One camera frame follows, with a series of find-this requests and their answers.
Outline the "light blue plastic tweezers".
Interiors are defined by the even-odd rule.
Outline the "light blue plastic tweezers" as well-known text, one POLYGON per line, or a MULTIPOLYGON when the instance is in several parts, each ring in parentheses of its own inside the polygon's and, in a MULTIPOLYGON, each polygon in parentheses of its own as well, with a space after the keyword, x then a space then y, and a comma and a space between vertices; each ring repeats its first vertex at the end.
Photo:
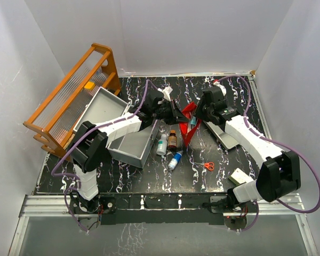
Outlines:
POLYGON ((195 119, 195 118, 193 118, 193 119, 190 120, 190 125, 193 125, 193 126, 196 125, 196 119, 195 119))

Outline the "red first aid pouch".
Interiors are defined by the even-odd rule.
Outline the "red first aid pouch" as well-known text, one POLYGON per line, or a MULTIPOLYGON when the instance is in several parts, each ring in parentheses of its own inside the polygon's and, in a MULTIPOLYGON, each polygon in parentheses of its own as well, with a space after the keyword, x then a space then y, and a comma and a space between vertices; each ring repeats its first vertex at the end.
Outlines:
POLYGON ((201 119, 198 119, 194 116, 194 111, 196 110, 196 108, 197 105, 194 102, 191 102, 182 110, 182 113, 189 119, 188 123, 179 123, 179 128, 185 147, 189 145, 192 137, 194 136, 195 132, 197 131, 202 122, 201 119), (190 120, 193 118, 196 119, 195 126, 190 125, 190 120))

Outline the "orange small scissors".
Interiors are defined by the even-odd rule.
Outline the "orange small scissors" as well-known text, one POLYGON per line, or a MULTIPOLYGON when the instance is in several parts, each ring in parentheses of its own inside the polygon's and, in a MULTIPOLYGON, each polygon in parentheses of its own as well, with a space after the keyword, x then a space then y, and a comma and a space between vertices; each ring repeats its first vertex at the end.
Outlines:
POLYGON ((208 171, 214 171, 214 163, 213 162, 206 162, 206 163, 195 162, 195 164, 206 168, 208 171))

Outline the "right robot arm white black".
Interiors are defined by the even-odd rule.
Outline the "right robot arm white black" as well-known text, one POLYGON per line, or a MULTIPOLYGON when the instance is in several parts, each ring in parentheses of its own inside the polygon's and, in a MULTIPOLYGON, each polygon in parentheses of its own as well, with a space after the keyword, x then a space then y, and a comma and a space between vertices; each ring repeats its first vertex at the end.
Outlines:
POLYGON ((256 180, 229 189, 227 197, 219 200, 219 204, 238 212, 246 202, 262 199, 272 202, 301 187, 299 156, 266 141, 235 107, 227 106, 221 88, 204 89, 194 115, 223 126, 224 132, 252 156, 260 169, 256 180))

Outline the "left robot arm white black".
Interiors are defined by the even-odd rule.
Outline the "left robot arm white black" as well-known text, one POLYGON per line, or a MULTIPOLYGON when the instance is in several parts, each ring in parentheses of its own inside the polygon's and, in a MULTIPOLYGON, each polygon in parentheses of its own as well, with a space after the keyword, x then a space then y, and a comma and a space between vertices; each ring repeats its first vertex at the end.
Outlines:
POLYGON ((93 213, 99 208, 97 168, 105 156, 108 145, 130 133, 151 126, 155 119, 168 125, 188 122, 174 100, 168 100, 162 91, 151 90, 129 111, 101 125, 83 122, 68 147, 77 175, 75 203, 82 211, 93 213))

